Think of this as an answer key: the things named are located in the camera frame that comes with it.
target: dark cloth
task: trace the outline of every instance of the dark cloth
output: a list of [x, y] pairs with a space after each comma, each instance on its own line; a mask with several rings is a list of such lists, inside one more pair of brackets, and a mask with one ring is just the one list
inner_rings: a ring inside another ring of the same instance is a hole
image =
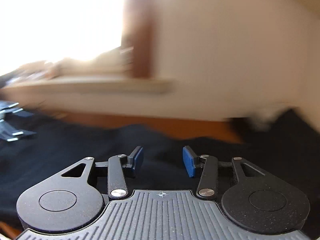
[[[220, 161], [244, 157], [295, 185], [291, 176], [295, 176], [296, 171], [278, 171], [283, 168], [278, 160], [283, 162], [285, 158], [278, 158], [275, 153], [266, 155], [270, 149], [265, 145], [262, 148], [267, 151], [211, 138], [175, 140], [142, 125], [105, 130], [69, 124], [41, 114], [28, 118], [7, 115], [6, 120], [17, 129], [37, 132], [33, 137], [15, 142], [0, 141], [0, 220], [16, 227], [21, 225], [15, 205], [24, 190], [87, 156], [97, 162], [106, 161], [113, 155], [130, 154], [136, 146], [144, 148], [145, 157], [138, 177], [127, 179], [131, 192], [134, 189], [196, 190], [199, 179], [188, 177], [182, 161], [185, 145], [191, 146], [198, 155], [213, 155]], [[97, 187], [105, 191], [106, 185], [106, 178], [102, 178]], [[228, 181], [219, 182], [219, 188], [223, 185], [228, 185]]]
[[234, 128], [252, 146], [251, 162], [303, 191], [310, 214], [303, 227], [312, 239], [320, 236], [320, 135], [294, 109], [283, 113], [268, 132], [254, 132], [247, 119]]

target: bright window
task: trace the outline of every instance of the bright window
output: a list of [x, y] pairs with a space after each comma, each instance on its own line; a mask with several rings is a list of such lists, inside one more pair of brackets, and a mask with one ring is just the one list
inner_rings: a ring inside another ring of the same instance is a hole
[[119, 47], [124, 0], [0, 0], [0, 75], [22, 64], [89, 60]]

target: crosshair marking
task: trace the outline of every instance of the crosshair marking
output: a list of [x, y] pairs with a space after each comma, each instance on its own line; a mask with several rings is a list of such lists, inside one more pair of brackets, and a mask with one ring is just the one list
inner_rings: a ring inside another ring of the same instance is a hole
[[165, 196], [167, 195], [167, 193], [160, 192], [158, 195], [159, 195], [160, 197], [165, 197]]

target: silver screw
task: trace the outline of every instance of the silver screw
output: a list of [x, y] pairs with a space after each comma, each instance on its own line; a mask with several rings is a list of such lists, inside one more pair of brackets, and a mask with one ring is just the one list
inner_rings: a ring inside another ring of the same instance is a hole
[[203, 188], [203, 189], [199, 190], [199, 195], [201, 195], [203, 197], [211, 197], [214, 195], [214, 190], [212, 190], [210, 188]]
[[114, 189], [113, 191], [111, 191], [110, 194], [113, 197], [122, 197], [122, 196], [126, 195], [127, 192], [124, 189], [117, 188], [117, 189]]

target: orange wooden surface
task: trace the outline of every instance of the orange wooden surface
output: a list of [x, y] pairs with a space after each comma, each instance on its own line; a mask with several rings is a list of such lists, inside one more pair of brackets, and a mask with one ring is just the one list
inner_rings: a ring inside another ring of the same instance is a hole
[[114, 114], [71, 113], [65, 111], [45, 111], [62, 120], [81, 123], [88, 126], [116, 128], [129, 124], [144, 124], [170, 137], [186, 139], [208, 136], [215, 139], [241, 143], [239, 136], [231, 129], [228, 122], [197, 121], [173, 118], [152, 118]]
[[0, 221], [0, 229], [6, 234], [6, 236], [8, 238], [11, 238], [11, 239], [16, 238], [19, 234], [22, 233], [21, 231], [15, 229], [15, 228], [12, 228], [9, 225], [7, 225], [6, 223], [1, 222], [1, 221]]

